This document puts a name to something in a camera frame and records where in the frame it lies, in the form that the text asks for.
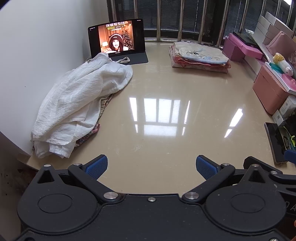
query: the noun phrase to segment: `tablet screen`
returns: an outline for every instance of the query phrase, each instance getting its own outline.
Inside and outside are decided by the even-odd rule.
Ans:
[[[142,19],[100,24],[88,31],[92,58],[101,52],[112,57],[145,51]]]

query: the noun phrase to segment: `yellow plush toy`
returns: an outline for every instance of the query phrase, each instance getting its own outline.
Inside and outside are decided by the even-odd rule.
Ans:
[[[283,55],[281,55],[280,53],[276,53],[275,56],[273,56],[272,60],[278,67],[281,68],[281,70],[285,74],[287,74],[288,76],[293,76],[293,70],[288,62],[285,60]]]

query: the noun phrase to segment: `white wall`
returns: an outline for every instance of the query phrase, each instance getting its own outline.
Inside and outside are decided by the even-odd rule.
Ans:
[[[106,0],[10,0],[0,11],[0,132],[31,155],[39,106],[90,55],[87,28],[108,22]]]

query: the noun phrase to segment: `glossy countertop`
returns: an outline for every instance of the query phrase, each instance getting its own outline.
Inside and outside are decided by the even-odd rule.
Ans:
[[[264,128],[273,121],[243,65],[231,62],[228,74],[172,68],[170,45],[146,43],[149,62],[132,65],[133,77],[106,107],[98,133],[69,159],[33,154],[27,164],[64,169],[105,154],[108,169],[100,182],[146,194],[183,194],[203,182],[195,167],[200,154],[236,168],[248,156],[274,166]],[[292,163],[277,168],[296,174]]]

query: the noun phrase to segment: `screw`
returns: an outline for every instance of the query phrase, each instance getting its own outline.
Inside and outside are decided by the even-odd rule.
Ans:
[[[185,193],[185,198],[190,199],[190,200],[194,200],[194,199],[198,199],[199,198],[199,194],[196,192],[187,192]]]
[[[155,197],[148,197],[147,199],[149,202],[155,202],[156,201],[156,198]]]
[[[117,197],[118,197],[118,193],[116,193],[116,192],[106,192],[106,193],[104,193],[104,198],[106,198],[106,199],[112,200],[112,199],[116,199]]]

